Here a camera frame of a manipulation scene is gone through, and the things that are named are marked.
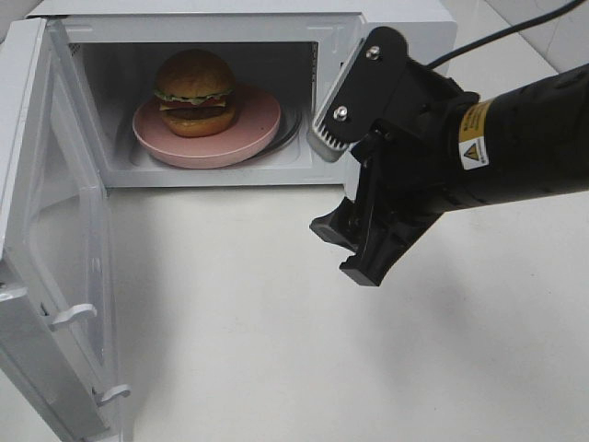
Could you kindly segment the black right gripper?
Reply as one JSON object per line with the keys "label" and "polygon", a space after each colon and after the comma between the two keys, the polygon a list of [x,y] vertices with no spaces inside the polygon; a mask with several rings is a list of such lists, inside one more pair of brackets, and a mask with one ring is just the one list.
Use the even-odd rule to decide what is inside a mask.
{"label": "black right gripper", "polygon": [[479,99],[408,60],[385,115],[352,150],[361,165],[355,199],[344,197],[309,226],[352,251],[340,269],[358,285],[381,285],[441,213],[481,204],[463,183],[458,158],[460,121]]}

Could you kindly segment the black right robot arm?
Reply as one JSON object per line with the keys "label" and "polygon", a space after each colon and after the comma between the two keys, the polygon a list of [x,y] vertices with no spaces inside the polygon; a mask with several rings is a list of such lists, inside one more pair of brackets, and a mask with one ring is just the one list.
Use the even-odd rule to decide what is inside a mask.
{"label": "black right robot arm", "polygon": [[357,193],[311,222],[350,252],[341,270],[378,286],[444,214],[588,187],[588,69],[479,96],[407,61],[387,112],[352,149]]}

